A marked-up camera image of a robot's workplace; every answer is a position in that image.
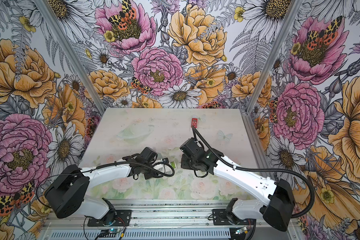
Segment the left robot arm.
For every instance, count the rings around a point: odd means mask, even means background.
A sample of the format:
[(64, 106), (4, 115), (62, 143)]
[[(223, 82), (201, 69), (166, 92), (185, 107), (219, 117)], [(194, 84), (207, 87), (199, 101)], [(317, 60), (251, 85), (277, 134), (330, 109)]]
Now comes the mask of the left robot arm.
[(140, 154), (123, 157), (119, 161), (97, 167), (66, 167), (45, 191), (44, 196), (59, 219), (74, 214), (84, 215), (110, 226), (117, 219), (117, 211), (109, 200), (96, 199), (87, 190), (116, 179), (138, 178), (146, 180), (164, 175), (157, 161), (158, 154), (146, 147)]

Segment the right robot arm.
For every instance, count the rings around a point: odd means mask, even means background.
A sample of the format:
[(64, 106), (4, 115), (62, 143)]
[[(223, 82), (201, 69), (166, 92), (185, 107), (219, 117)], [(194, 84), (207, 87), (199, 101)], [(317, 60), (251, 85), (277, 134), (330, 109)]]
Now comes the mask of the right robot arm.
[(257, 199), (254, 204), (233, 198), (225, 210), (230, 224), (238, 225), (249, 219), (263, 219), (276, 230), (288, 229), (295, 207), (291, 186), (284, 180), (278, 182), (264, 178), (254, 172), (241, 171), (223, 153), (211, 149), (204, 150), (190, 138), (181, 147), (181, 167), (185, 170), (202, 171), (223, 178), (243, 189)]

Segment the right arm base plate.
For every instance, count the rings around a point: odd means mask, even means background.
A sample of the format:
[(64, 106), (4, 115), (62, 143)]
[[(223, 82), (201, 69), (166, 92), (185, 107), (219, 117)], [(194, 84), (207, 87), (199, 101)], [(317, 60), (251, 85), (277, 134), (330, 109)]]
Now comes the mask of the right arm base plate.
[(212, 214), (208, 220), (213, 221), (214, 226), (252, 226), (255, 224), (253, 219), (240, 220), (225, 209), (212, 209)]

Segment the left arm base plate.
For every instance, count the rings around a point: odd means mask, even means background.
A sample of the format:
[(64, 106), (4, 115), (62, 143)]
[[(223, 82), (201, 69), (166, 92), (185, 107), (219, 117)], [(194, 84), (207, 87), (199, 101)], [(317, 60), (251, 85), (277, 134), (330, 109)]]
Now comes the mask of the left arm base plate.
[(115, 210), (102, 219), (89, 218), (88, 227), (128, 227), (132, 219), (131, 210)]

